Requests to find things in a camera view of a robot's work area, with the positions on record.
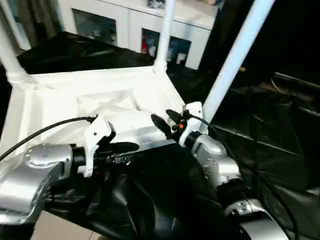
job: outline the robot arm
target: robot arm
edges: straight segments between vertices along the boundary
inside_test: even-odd
[[[90,177],[94,166],[113,163],[114,154],[139,149],[135,143],[110,143],[115,135],[111,123],[98,117],[85,132],[84,146],[40,144],[9,159],[14,166],[0,173],[0,225],[35,223],[52,186],[71,174]]]
[[[182,114],[167,110],[172,127],[156,115],[151,118],[168,139],[191,150],[202,166],[209,183],[216,189],[225,217],[238,225],[239,235],[251,240],[288,240],[284,231],[271,217],[241,178],[239,167],[225,147],[208,134],[199,132],[202,118],[200,102],[187,104]]]

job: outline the black plastic sheet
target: black plastic sheet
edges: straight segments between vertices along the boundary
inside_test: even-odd
[[[153,63],[150,57],[69,33],[18,59],[30,74]],[[206,73],[170,64],[167,72],[186,103],[204,101],[214,81]],[[10,86],[3,72],[1,78],[6,102]],[[245,82],[245,76],[237,76],[214,118],[218,140],[229,146],[246,183],[291,236],[286,211],[251,168],[291,209],[301,239],[320,240],[317,106]],[[115,240],[227,239],[231,231],[197,161],[175,144],[136,153],[130,166],[105,169],[91,179],[75,176],[53,189],[46,210]]]

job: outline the black cable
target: black cable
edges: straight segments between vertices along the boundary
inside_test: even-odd
[[[46,131],[48,131],[50,129],[53,129],[53,128],[58,127],[58,126],[63,125],[63,124],[68,124],[68,123],[77,122],[77,121],[83,121],[83,120],[86,120],[89,123],[92,123],[95,119],[96,119],[96,117],[82,116],[82,117],[75,117],[75,118],[66,119],[66,120],[59,121],[59,122],[56,122],[54,124],[51,124],[49,126],[46,126],[46,127],[42,128],[42,129],[36,131],[35,133],[31,134],[30,136],[27,136],[25,139],[21,140],[20,142],[18,142],[17,144],[15,144],[11,148],[9,148],[7,151],[5,151],[0,156],[0,161],[3,160],[5,157],[7,157],[9,154],[11,154],[13,151],[15,151],[17,148],[22,146],[23,144],[27,143],[31,139],[35,138],[36,136],[38,136],[38,135],[40,135],[40,134],[42,134],[42,133],[44,133],[44,132],[46,132]]]
[[[201,121],[202,123],[206,124],[210,129],[212,129],[218,136],[220,135],[219,132],[208,121],[202,119],[201,117],[192,115],[192,114],[188,114],[187,116],[190,118],[194,118],[194,119]],[[228,147],[226,141],[223,141],[223,145],[224,145],[225,149],[227,150],[227,152],[229,153],[230,157],[233,158],[234,160],[236,160],[235,156],[233,155],[233,152]],[[253,174],[256,174],[261,179],[261,181],[264,183],[264,185],[270,190],[270,192],[273,194],[273,196],[279,201],[279,203],[284,208],[284,210],[286,211],[286,213],[288,214],[288,216],[291,220],[292,228],[294,231],[294,239],[299,240],[300,239],[300,230],[298,227],[297,220],[296,220],[295,216],[293,215],[292,211],[290,210],[290,208],[288,207],[288,205],[285,203],[285,201],[277,193],[277,191],[275,190],[275,187],[271,186],[271,184],[268,183],[256,169],[253,169],[252,167],[250,167],[249,165],[247,165],[244,162],[242,162],[241,164],[244,165],[246,168],[248,168]]]

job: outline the glass cabinet door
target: glass cabinet door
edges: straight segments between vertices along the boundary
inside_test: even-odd
[[[160,33],[142,28],[141,53],[156,57]],[[189,54],[191,41],[171,36],[167,61],[185,66]]]
[[[117,45],[116,20],[78,9],[72,9],[72,13],[79,35]]]
[[[101,0],[58,0],[64,30],[128,48],[129,9]]]

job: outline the white frame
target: white frame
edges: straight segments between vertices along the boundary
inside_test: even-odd
[[[129,12],[129,48],[141,53],[142,29],[148,29],[161,33],[163,17],[147,14],[140,11],[130,10]],[[185,66],[198,69],[204,54],[210,31],[201,27],[172,21],[172,37],[188,40],[191,42]]]
[[[77,27],[72,9],[114,19],[116,22],[116,45],[129,47],[128,22],[129,9],[98,0],[58,0],[64,30],[77,34]]]
[[[23,50],[29,50],[31,49],[31,45],[29,43],[29,40],[28,39],[24,39],[22,37],[22,34],[21,32],[19,31],[18,29],[18,26],[17,26],[17,22],[14,18],[14,15],[12,13],[12,10],[9,6],[9,3],[7,0],[0,0],[0,6],[2,7],[2,10],[5,14],[5,17],[9,23],[9,26],[12,30],[12,33],[19,45],[19,48],[20,49],[23,49]]]

